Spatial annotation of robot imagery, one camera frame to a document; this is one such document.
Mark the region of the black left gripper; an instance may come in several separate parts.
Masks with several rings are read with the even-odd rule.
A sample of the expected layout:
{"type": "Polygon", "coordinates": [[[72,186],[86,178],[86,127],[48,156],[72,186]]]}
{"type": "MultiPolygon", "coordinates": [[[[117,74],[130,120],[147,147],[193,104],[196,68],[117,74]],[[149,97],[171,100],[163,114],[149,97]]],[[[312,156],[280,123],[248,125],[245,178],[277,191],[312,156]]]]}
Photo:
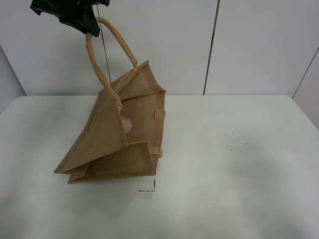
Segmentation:
{"type": "Polygon", "coordinates": [[[62,24],[98,37],[100,28],[92,9],[97,4],[108,6],[110,0],[33,0],[30,8],[38,15],[54,15],[62,24]]]}

